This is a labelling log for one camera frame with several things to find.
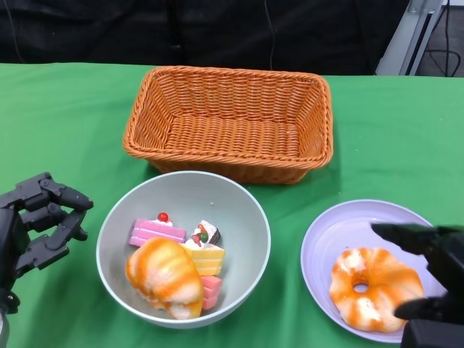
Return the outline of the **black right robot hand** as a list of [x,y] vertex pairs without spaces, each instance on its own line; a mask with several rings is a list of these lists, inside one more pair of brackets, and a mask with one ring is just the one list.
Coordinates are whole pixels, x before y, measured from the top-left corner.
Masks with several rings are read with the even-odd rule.
[[373,223],[372,230],[411,254],[446,289],[440,297],[410,300],[394,315],[407,321],[401,348],[463,346],[463,227]]

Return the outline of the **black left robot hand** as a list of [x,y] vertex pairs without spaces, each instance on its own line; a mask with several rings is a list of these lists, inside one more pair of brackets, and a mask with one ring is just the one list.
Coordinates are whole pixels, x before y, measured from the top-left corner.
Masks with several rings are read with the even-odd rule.
[[1,313],[15,314],[20,300],[15,281],[69,254],[67,243],[85,241],[81,227],[94,203],[57,183],[48,172],[33,176],[1,195]]

